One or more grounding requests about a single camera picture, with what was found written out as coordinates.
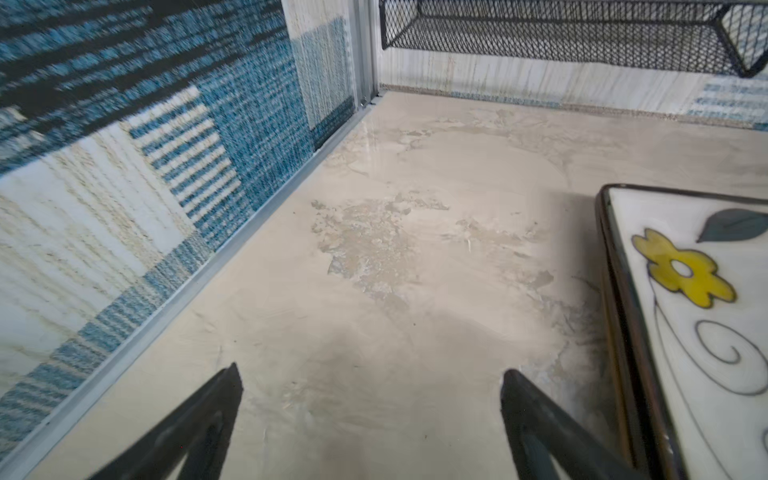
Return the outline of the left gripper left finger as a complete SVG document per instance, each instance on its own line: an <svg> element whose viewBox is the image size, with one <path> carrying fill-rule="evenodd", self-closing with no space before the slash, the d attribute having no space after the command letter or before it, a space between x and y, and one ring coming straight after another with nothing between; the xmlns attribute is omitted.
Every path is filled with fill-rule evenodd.
<svg viewBox="0 0 768 480"><path fill-rule="evenodd" d="M238 366L220 370L93 479L218 479L244 389Z"/></svg>

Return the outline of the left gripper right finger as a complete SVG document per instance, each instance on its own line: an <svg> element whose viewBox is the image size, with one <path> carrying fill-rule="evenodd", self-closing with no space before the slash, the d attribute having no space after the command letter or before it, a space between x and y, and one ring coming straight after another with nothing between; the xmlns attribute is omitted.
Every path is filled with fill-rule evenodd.
<svg viewBox="0 0 768 480"><path fill-rule="evenodd" d="M641 479L603 448L520 371L509 369L500 389L501 416L520 479Z"/></svg>

